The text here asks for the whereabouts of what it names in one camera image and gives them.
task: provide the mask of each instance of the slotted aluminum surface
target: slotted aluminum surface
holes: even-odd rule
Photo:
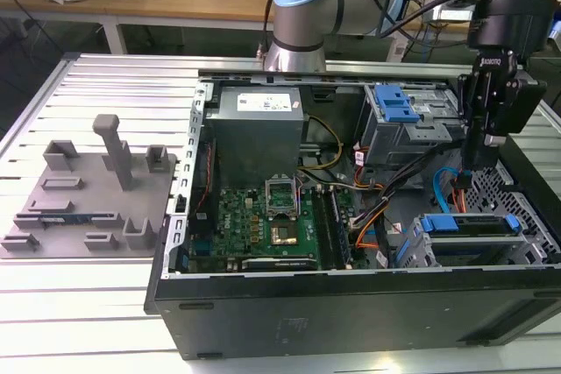
[[[520,135],[512,137],[561,198],[561,119],[542,102]]]
[[[121,137],[129,141],[132,152],[149,144],[166,144],[171,152],[179,152],[200,68],[259,70],[259,63],[250,59],[83,55],[76,62],[59,65],[0,144],[0,227],[9,228],[14,213],[23,206],[43,169],[41,154],[49,140],[71,139],[79,152],[102,150],[99,139],[89,132],[97,113],[119,115]],[[337,62],[330,63],[329,69],[455,76],[469,68]],[[542,125],[530,125],[531,133],[539,136],[542,128],[556,138],[547,118],[537,117]],[[541,170],[557,169],[551,163]],[[142,310],[150,269],[149,259],[0,261],[0,372],[561,371],[561,316],[501,348],[185,363],[160,317],[146,316]]]

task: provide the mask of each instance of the gray fixture plate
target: gray fixture plate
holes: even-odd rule
[[[144,258],[153,256],[153,243],[159,234],[166,213],[176,157],[169,154],[168,170],[162,173],[149,173],[144,154],[132,154],[133,185],[130,191],[122,191],[115,172],[108,171],[103,163],[101,153],[81,153],[78,158],[71,158],[73,171],[51,171],[47,166],[37,185],[30,194],[22,211],[34,202],[71,201],[73,214],[91,214],[95,212],[119,213],[122,218],[120,226],[97,228],[92,224],[84,225],[47,225],[45,229],[19,229],[13,226],[10,236],[30,233],[39,241],[35,250],[22,247],[22,250],[7,251],[0,245],[0,258]],[[76,190],[44,190],[47,179],[80,178],[83,187]],[[145,218],[148,218],[154,235],[146,247],[133,250],[129,247],[124,234],[124,222],[131,218],[134,228],[140,231]],[[84,240],[86,234],[93,234],[99,240],[105,233],[112,233],[113,238],[106,244],[88,247]]]

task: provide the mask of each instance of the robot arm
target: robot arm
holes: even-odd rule
[[[367,34],[380,21],[373,0],[274,1],[269,71],[322,72],[325,34]],[[400,0],[390,5],[388,14],[396,19]],[[557,0],[477,0],[466,44],[479,55],[458,81],[465,170],[494,166],[499,146],[523,129],[542,99],[545,84],[524,78],[517,66],[543,48],[556,8]]]

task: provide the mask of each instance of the floor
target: floor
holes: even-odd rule
[[[10,23],[0,20],[0,137],[10,128],[19,114],[56,66],[60,53],[39,31],[30,26],[25,39],[19,39]],[[108,53],[103,30],[99,25],[80,23],[41,22],[48,34],[65,52]],[[225,57],[253,57],[259,34],[252,31],[218,29],[180,29],[170,27],[126,26],[124,35],[129,53],[171,54]],[[326,39],[327,59],[384,61],[389,41],[366,37],[337,36]],[[561,56],[542,53],[547,59],[535,58],[529,72],[548,82],[545,96],[555,102],[561,112]],[[475,53],[465,47],[442,48],[433,54],[412,51],[406,61],[472,64]]]

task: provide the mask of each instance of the power supply label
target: power supply label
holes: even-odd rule
[[[243,93],[238,95],[238,111],[291,111],[290,94]]]

